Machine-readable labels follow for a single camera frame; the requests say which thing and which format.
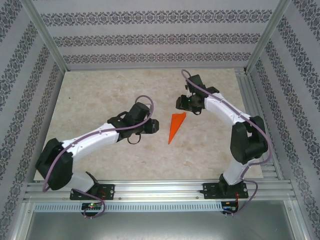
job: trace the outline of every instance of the cable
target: cable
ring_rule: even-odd
[[[188,72],[187,70],[185,69],[182,69],[181,70],[181,74],[182,76],[185,78],[185,80],[191,84],[193,87],[195,87],[196,89],[199,89],[200,91],[204,92],[205,94],[209,95],[210,97],[216,99],[217,101],[223,103],[224,105],[226,105],[230,110],[232,110],[237,116],[239,116],[240,118],[242,118],[243,120],[245,120],[247,123],[249,123],[251,126],[253,126],[256,130],[259,131],[259,133],[265,138],[266,142],[267,142],[267,145],[268,145],[268,150],[269,150],[269,156],[266,158],[266,160],[263,160],[263,161],[260,161],[260,162],[253,162],[253,163],[250,163],[248,164],[248,166],[246,166],[246,168],[243,170],[240,178],[244,181],[244,182],[247,182],[247,183],[253,183],[255,184],[255,190],[253,192],[253,194],[251,195],[251,197],[249,198],[249,200],[244,204],[244,206],[239,209],[236,213],[234,213],[233,215],[235,214],[238,214],[240,213],[242,210],[244,210],[247,205],[252,201],[252,199],[255,197],[257,191],[258,191],[258,183],[253,181],[253,180],[247,180],[247,179],[244,179],[244,175],[246,174],[246,172],[249,170],[249,168],[251,166],[254,166],[254,165],[262,165],[262,164],[265,164],[267,162],[269,162],[269,160],[271,159],[272,157],[272,151],[271,151],[271,142],[270,142],[270,139],[267,137],[267,135],[264,133],[264,131],[262,131],[262,129],[260,127],[258,127],[256,124],[254,124],[252,121],[250,121],[248,118],[246,118],[245,116],[243,116],[239,111],[237,111],[232,105],[230,105],[228,102],[224,101],[222,98],[218,97],[218,96],[215,96],[213,94],[211,94],[210,92],[208,92],[207,90],[199,87],[198,85],[194,84],[191,80],[189,80],[189,78],[184,74],[184,73],[187,73],[189,75],[189,78],[191,77],[191,74],[190,72]]]
[[[134,103],[136,104],[137,101],[138,101],[140,98],[147,98],[147,99],[150,101],[150,103],[151,103],[151,105],[150,105],[150,113],[149,113],[149,115],[147,116],[147,118],[146,118],[144,121],[142,121],[142,122],[140,122],[140,123],[138,123],[138,124],[136,124],[136,125],[133,125],[133,126],[119,127],[119,128],[110,128],[110,129],[104,129],[104,130],[94,131],[94,132],[88,133],[87,135],[84,135],[84,136],[80,137],[79,139],[75,140],[74,142],[70,143],[70,144],[69,144],[66,148],[64,148],[64,149],[55,157],[55,159],[53,160],[53,162],[52,162],[52,164],[51,164],[51,166],[50,166],[50,168],[49,168],[49,170],[48,170],[48,172],[47,172],[47,174],[46,174],[46,176],[45,176],[42,191],[45,193],[45,192],[47,192],[47,191],[49,190],[50,187],[49,187],[49,186],[47,187],[47,184],[48,184],[49,178],[50,178],[50,176],[51,176],[51,173],[52,173],[55,165],[57,164],[57,162],[58,162],[58,160],[60,159],[60,157],[61,157],[68,149],[70,149],[72,146],[74,146],[75,144],[77,144],[77,143],[79,143],[80,141],[82,141],[82,140],[84,140],[84,139],[86,139],[86,138],[88,138],[88,137],[91,137],[91,136],[93,136],[93,135],[97,135],[97,134],[101,134],[101,133],[106,133],[106,132],[111,132],[111,131],[123,131],[123,130],[135,129],[135,128],[140,127],[140,126],[142,126],[143,124],[145,124],[145,123],[151,118],[151,116],[152,116],[152,114],[153,114],[153,112],[154,112],[154,106],[155,106],[155,105],[154,105],[154,101],[152,101],[152,99],[151,99],[149,96],[147,96],[147,95],[140,95],[140,96],[138,96],[138,97],[135,99]],[[86,196],[88,196],[88,197],[91,197],[91,198],[93,198],[93,199],[96,199],[96,200],[100,201],[100,202],[102,203],[102,205],[103,205],[103,210],[102,210],[102,212],[99,212],[99,213],[98,213],[97,215],[95,215],[95,216],[86,216],[86,211],[87,211],[87,210],[84,210],[83,215],[84,215],[85,218],[90,218],[90,219],[97,218],[97,217],[99,217],[99,216],[106,210],[106,204],[105,204],[105,202],[104,202],[102,199],[100,199],[100,198],[98,198],[98,197],[96,197],[96,196],[93,196],[93,195],[91,195],[91,194],[88,194],[88,193],[86,193],[86,192],[83,192],[83,191],[81,191],[81,190],[78,190],[78,189],[73,189],[73,190],[75,190],[75,191],[77,191],[78,193],[81,193],[81,194],[83,194],[83,195],[86,195]]]
[[[131,144],[131,145],[136,145],[136,144],[140,143],[141,134],[139,134],[139,140],[138,140],[137,142],[135,142],[135,143],[130,142],[129,138],[130,138],[130,137],[128,137],[128,138],[126,139],[126,140],[128,141],[128,143]]]

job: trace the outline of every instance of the ventilation grille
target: ventilation grille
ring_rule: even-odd
[[[75,213],[82,212],[81,202],[71,203],[36,203],[35,213]],[[221,211],[220,201],[210,202],[108,202],[106,212],[210,212]]]

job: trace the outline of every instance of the beige floor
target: beige floor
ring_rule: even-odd
[[[190,73],[199,74],[207,87],[216,87],[245,111],[233,69],[191,69]],[[180,69],[67,72],[46,141],[68,140],[92,131],[128,111],[139,95],[148,95],[154,101],[152,118],[160,122],[160,130],[143,135],[137,145],[126,140],[108,145],[74,164],[74,169],[88,171],[98,180],[217,179],[232,159],[231,129],[214,114],[188,112],[168,145],[171,116],[182,112],[175,104],[185,94],[184,86]],[[252,167],[246,176],[262,178],[260,166]]]

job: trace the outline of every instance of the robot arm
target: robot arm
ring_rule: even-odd
[[[146,123],[135,128],[121,131],[106,131],[108,129],[135,126],[142,123],[149,115],[149,108],[143,103],[137,102],[129,112],[124,111],[118,116],[110,118],[107,123],[82,136],[61,142],[53,138],[45,145],[35,167],[42,177],[46,178],[54,159],[62,150],[71,145],[71,147],[61,155],[59,161],[56,162],[50,174],[48,185],[52,190],[68,187],[95,196],[99,188],[98,181],[88,172],[73,172],[73,164],[97,149],[117,143],[123,139],[128,139],[132,134],[141,136],[141,134],[156,133],[159,130],[159,122],[151,118]],[[94,132],[99,132],[99,134],[90,135]]]
[[[228,189],[232,189],[231,186],[242,182],[244,170],[268,150],[266,139],[240,116],[251,120],[251,122],[265,132],[264,122],[259,116],[251,117],[238,110],[215,87],[206,88],[199,75],[190,76],[189,80],[216,98],[202,92],[187,82],[185,86],[187,95],[181,95],[177,99],[176,108],[193,112],[195,115],[201,114],[202,109],[206,109],[214,113],[231,128],[230,151],[233,159],[219,179],[219,187],[226,194]]]

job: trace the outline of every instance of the metal bracket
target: metal bracket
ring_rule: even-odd
[[[218,182],[206,182],[202,184],[204,199],[235,199],[238,194],[239,199],[247,199],[249,197],[247,185],[239,182],[236,185],[228,186],[227,191],[223,192]]]
[[[113,200],[115,193],[115,185],[114,184],[100,184],[96,197],[101,200]],[[75,190],[71,190],[70,200],[96,200],[92,197],[83,195]]]

